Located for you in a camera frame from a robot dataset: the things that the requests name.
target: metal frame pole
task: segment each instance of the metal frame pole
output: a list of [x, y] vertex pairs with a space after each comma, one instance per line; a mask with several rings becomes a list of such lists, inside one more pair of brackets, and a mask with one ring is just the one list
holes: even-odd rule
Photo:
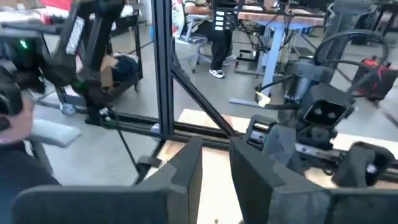
[[156, 67], [157, 104], [160, 133], [174, 133], [173, 79], [171, 76], [172, 8], [171, 1], [152, 0]]

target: workbench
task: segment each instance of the workbench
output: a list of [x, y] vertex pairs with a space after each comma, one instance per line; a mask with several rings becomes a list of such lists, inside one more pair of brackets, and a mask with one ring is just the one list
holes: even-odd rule
[[[233, 116], [224, 116], [224, 118], [235, 130], [242, 133], [246, 132], [246, 128], [250, 122], [250, 119], [247, 118]], [[217, 125], [203, 111], [185, 109], [178, 121], [217, 128]], [[390, 149], [396, 157], [398, 156], [398, 142], [339, 134], [334, 144], [338, 149], [347, 150], [355, 141], [366, 141], [371, 144], [384, 146]], [[157, 158], [168, 161], [182, 147], [184, 147], [184, 143], [167, 141], [157, 155]], [[156, 171], [156, 168], [151, 168], [146, 177], [149, 177]], [[325, 175], [319, 169], [308, 170], [306, 176], [314, 183], [323, 187], [336, 187], [331, 182], [330, 176]], [[398, 185], [379, 181], [375, 188], [398, 189]], [[215, 220], [217, 220], [218, 224], [238, 224], [242, 220], [242, 215], [232, 181], [229, 153], [204, 147], [202, 188], [197, 223], [213, 224], [216, 223]]]
[[[243, 9], [247, 10], [255, 10], [262, 11], [259, 6], [244, 6]], [[309, 16], [314, 16], [315, 14], [309, 12], [305, 9], [289, 9], [292, 11], [292, 14], [308, 14]], [[261, 71], [261, 67], [265, 66], [266, 71], [264, 72], [264, 78], [262, 81], [262, 86], [272, 83], [273, 77], [275, 74], [275, 67], [277, 65], [277, 59], [279, 56], [280, 47], [282, 45], [282, 41], [284, 39], [285, 29], [287, 28], [287, 23], [289, 22], [289, 29], [303, 29], [307, 27], [313, 26], [322, 26], [323, 18], [320, 17], [305, 17], [305, 16], [293, 16], [288, 18], [283, 15], [275, 15], [275, 14], [264, 14], [264, 13], [255, 13], [255, 12], [239, 12], [238, 19], [254, 21], [262, 26], [272, 27], [275, 29], [274, 36], [272, 38], [272, 46], [271, 50], [268, 53], [263, 52], [259, 57], [259, 65], [257, 66], [257, 72]], [[265, 96], [270, 96], [270, 89], [267, 88], [261, 93]], [[235, 103], [239, 105], [247, 105], [247, 106], [259, 106], [254, 101], [242, 100], [231, 98], [229, 100], [230, 103]]]

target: gray floor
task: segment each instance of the gray floor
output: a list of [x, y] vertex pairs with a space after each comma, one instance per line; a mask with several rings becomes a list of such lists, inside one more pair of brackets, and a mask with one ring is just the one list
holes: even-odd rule
[[[129, 34], [115, 37], [113, 39], [114, 51], [132, 49], [130, 41]], [[142, 26], [141, 43], [145, 44], [148, 41], [149, 28]], [[234, 34], [234, 41], [247, 42], [246, 37], [237, 32]], [[298, 42], [300, 45], [307, 45], [303, 40], [299, 39]], [[249, 45], [245, 44], [234, 44], [234, 53], [248, 47]], [[364, 53], [366, 50], [369, 49], [360, 52], [357, 49], [351, 50], [350, 47], [349, 52], [359, 55], [347, 54], [347, 57], [360, 60], [366, 55]], [[192, 53], [192, 49], [186, 45], [177, 46], [177, 51], [180, 58]], [[126, 113], [157, 116], [153, 44], [142, 49], [142, 58], [144, 79], [141, 91], [138, 93], [134, 90], [127, 91], [115, 103], [115, 109]], [[195, 86], [221, 113], [245, 118], [250, 118], [254, 114], [275, 116], [273, 111], [228, 103], [228, 99], [231, 97], [253, 99], [255, 94], [253, 88], [261, 81], [261, 77], [256, 79], [252, 75], [235, 74], [233, 66], [230, 66], [226, 68], [226, 78], [219, 80], [208, 74], [208, 65], [205, 63], [199, 65], [198, 71], [194, 74], [190, 72], [190, 64], [187, 60], [182, 60], [181, 64], [186, 68]], [[350, 75], [353, 75], [356, 70], [354, 67], [345, 65], [342, 65], [341, 69]], [[341, 89], [347, 89], [349, 86], [349, 83], [339, 74], [334, 76], [332, 84]], [[185, 108], [200, 109], [178, 83], [175, 84], [174, 92], [176, 119]], [[49, 98], [47, 100], [55, 101], [56, 99]], [[358, 101], [357, 107], [357, 111], [338, 126], [341, 133], [396, 141], [398, 129], [384, 117], [381, 110], [375, 109], [372, 104], [363, 100]], [[35, 117], [75, 126], [83, 131], [82, 137], [68, 149], [46, 148], [55, 170], [55, 176], [61, 183], [67, 185], [129, 185], [136, 178], [137, 173], [131, 165], [116, 131], [87, 126], [83, 122], [84, 115], [82, 114], [66, 117], [58, 110], [43, 106], [36, 107]], [[156, 145], [155, 140], [145, 136], [125, 133], [125, 137], [136, 158], [141, 155], [150, 155]]]

